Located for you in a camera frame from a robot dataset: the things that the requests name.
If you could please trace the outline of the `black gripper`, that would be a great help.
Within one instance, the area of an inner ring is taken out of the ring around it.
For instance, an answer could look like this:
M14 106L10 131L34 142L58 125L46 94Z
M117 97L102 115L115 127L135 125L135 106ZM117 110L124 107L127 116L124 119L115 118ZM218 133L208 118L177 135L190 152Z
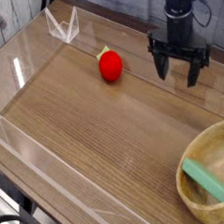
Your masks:
M169 71L169 59L176 58L190 62L187 75L187 87L194 86L204 66L209 66L211 48L204 37L191 33L186 40L174 37L169 40L167 31L156 29L147 33L149 39L148 50L153 55L158 77L164 80Z

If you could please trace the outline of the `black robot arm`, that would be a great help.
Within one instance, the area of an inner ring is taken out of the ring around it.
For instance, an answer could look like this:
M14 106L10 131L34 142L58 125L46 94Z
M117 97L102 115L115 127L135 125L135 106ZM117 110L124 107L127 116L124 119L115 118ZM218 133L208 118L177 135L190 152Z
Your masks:
M200 23L193 14L194 1L200 1L208 7L209 20ZM157 75L164 80L168 74L170 58L190 63L187 74L187 87L195 86L200 71L210 65L210 43L205 37L193 30L193 21L207 27L212 20L212 10L205 0L165 0L164 14L167 19L165 29L158 28L147 33L147 50L152 54Z

